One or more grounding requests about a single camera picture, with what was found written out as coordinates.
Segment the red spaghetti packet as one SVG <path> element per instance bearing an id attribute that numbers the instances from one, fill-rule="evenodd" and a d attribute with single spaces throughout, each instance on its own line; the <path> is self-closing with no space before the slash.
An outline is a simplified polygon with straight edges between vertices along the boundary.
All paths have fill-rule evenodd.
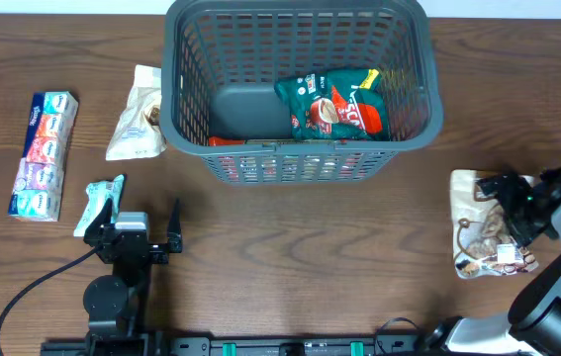
<path id="1" fill-rule="evenodd" d="M 231 184 L 286 184 L 330 181 L 352 175 L 358 162 L 337 150 L 347 141 L 329 139 L 227 139 L 212 136 L 211 147 L 224 152 L 204 162 L 220 180 Z"/>

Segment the brown dried food pouch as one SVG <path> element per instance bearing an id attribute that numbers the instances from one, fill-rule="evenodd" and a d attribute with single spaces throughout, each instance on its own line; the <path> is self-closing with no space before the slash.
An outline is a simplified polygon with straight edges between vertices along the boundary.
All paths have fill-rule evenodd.
<path id="1" fill-rule="evenodd" d="M 457 169 L 450 175 L 453 263 L 457 276 L 509 276 L 537 269 L 532 252 L 520 247 L 504 222 L 498 200 L 485 194 L 478 181 L 491 172 Z"/>

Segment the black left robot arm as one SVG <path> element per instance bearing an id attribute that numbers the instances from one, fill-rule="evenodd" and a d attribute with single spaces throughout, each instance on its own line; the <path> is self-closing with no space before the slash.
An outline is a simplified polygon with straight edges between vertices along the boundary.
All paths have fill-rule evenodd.
<path id="1" fill-rule="evenodd" d="M 111 199 L 86 228 L 83 241 L 112 266 L 112 272 L 93 280 L 83 295 L 90 333 L 100 339 L 136 335 L 143 323 L 151 267 L 169 261 L 169 245 L 149 240 L 146 213 L 114 217 Z"/>

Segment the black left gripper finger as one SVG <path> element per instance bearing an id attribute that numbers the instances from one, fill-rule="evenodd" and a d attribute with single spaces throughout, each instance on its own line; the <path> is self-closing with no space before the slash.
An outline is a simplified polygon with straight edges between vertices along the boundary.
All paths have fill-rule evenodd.
<path id="1" fill-rule="evenodd" d="M 93 222 L 87 226 L 83 241 L 88 245 L 98 245 L 104 238 L 106 231 L 112 225 L 111 217 L 113 212 L 113 201 L 107 199 L 100 213 Z"/>
<path id="2" fill-rule="evenodd" d="M 182 231 L 180 224 L 180 203 L 176 199 L 170 219 L 168 222 L 167 230 L 167 244 L 170 253 L 181 253 L 182 252 Z"/>

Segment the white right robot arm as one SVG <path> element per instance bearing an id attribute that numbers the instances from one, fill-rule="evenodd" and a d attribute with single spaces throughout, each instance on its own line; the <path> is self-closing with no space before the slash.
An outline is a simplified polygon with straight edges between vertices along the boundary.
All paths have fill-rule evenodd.
<path id="1" fill-rule="evenodd" d="M 530 185 L 516 173 L 478 179 L 474 195 L 495 201 L 502 223 L 521 247 L 545 233 L 561 242 L 561 168 Z M 434 331 L 385 323 L 371 337 L 175 338 L 173 355 L 561 355 L 561 254 L 515 298 L 505 314 L 452 317 Z"/>

